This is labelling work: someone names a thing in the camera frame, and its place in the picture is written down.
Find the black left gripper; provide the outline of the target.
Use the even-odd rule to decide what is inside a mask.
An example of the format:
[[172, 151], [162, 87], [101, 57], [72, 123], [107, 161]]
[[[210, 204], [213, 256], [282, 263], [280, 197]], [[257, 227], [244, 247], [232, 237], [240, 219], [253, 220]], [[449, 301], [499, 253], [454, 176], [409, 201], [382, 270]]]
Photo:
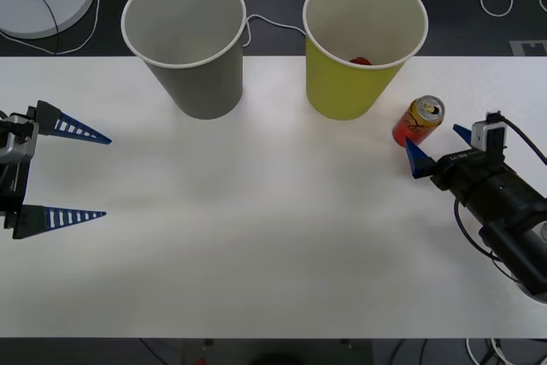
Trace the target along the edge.
[[[35, 107], [29, 106], [26, 116], [38, 124], [38, 133], [41, 135], [105, 145], [112, 143], [107, 136], [45, 101], [38, 100]], [[29, 171], [30, 162], [1, 165], [1, 216], [4, 218], [4, 227], [12, 228], [13, 239], [48, 233], [107, 214], [104, 211], [23, 205]]]

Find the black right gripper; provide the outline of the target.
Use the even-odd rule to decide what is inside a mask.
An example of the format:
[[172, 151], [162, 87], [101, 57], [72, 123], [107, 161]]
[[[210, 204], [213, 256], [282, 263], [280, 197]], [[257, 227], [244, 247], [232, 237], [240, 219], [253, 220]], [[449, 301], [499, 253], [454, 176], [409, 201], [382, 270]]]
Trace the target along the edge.
[[[471, 145], [472, 132], [455, 124], [453, 131]], [[485, 151], [464, 150], [442, 156], [437, 163], [409, 138], [405, 139], [405, 151], [412, 176], [415, 179], [431, 177], [441, 191], [471, 191], [493, 175], [508, 170], [504, 157], [489, 156]]]

